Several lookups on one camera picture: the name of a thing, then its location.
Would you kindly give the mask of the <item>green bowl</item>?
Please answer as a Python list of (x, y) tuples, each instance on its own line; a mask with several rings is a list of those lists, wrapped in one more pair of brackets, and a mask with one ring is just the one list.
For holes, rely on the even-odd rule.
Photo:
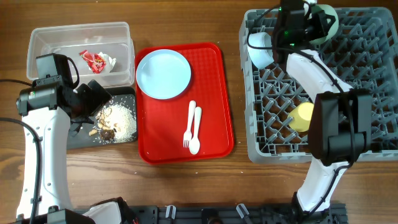
[(326, 14), (326, 21), (327, 24), (330, 25), (330, 28), (328, 30), (328, 34), (324, 37), (320, 37), (315, 40), (311, 40), (310, 43), (312, 45), (321, 45), (324, 42), (330, 40), (338, 31), (338, 15), (333, 7), (327, 4), (317, 4), (312, 7), (312, 14), (319, 12), (319, 11), (324, 11)]

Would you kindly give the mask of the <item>rice and food scraps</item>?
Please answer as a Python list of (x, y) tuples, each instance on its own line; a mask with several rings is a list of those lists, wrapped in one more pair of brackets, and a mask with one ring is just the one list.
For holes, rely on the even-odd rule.
[(124, 143), (136, 138), (136, 117), (132, 110), (120, 105), (105, 106), (95, 116), (96, 124), (89, 129), (89, 137), (100, 144)]

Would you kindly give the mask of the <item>red snack wrapper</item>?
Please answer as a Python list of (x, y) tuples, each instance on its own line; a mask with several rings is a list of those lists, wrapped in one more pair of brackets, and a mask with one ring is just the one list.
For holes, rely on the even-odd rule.
[(106, 66), (106, 61), (99, 54), (84, 50), (79, 53), (80, 57), (88, 64), (89, 69), (95, 73), (101, 73)]

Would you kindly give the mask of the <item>light blue bowl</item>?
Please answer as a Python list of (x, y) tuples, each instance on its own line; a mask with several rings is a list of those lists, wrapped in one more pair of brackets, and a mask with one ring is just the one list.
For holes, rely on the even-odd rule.
[(274, 62), (271, 36), (266, 32), (251, 34), (248, 38), (248, 54), (252, 63), (263, 69)]

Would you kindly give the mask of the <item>yellow cup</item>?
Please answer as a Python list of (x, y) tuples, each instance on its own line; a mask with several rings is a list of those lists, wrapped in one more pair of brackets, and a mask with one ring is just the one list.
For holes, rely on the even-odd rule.
[(292, 118), (289, 123), (291, 129), (297, 132), (306, 132), (310, 127), (314, 104), (311, 102), (304, 102), (293, 109), (288, 117)]

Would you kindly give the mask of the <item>white plastic fork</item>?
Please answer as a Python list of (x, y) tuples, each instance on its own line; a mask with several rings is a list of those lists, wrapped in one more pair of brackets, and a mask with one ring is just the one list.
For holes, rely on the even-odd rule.
[(192, 138), (192, 123), (193, 123), (196, 105), (197, 105), (197, 103), (194, 100), (189, 102), (187, 128), (183, 134), (183, 147), (188, 147), (189, 142)]

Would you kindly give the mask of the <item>white plastic spoon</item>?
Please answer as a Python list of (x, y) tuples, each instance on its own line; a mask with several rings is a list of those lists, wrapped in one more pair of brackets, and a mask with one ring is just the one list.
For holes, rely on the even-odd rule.
[(201, 114), (202, 114), (202, 109), (200, 107), (196, 107), (194, 114), (194, 128), (193, 128), (194, 133), (192, 139), (189, 142), (189, 150), (190, 153), (193, 155), (196, 155), (200, 150), (200, 141), (198, 139), (198, 132), (200, 128)]

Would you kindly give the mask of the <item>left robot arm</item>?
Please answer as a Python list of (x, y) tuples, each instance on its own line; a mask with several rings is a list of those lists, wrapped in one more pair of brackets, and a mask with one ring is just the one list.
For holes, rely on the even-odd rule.
[(73, 80), (73, 60), (61, 54), (36, 58), (38, 79), (21, 90), (16, 105), (25, 134), (24, 183), (17, 218), (35, 220), (50, 207), (70, 209), (67, 139), (73, 124), (91, 123), (111, 95), (95, 80)]

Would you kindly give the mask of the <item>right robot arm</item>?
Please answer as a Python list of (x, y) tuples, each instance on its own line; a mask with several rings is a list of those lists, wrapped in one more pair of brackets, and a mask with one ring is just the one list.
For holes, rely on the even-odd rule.
[(281, 1), (272, 35), (279, 67), (299, 82), (314, 109), (308, 130), (313, 158), (306, 179), (294, 193), (293, 213), (304, 222), (324, 218), (338, 181), (371, 145), (372, 96), (339, 79), (313, 46), (335, 35), (332, 7)]

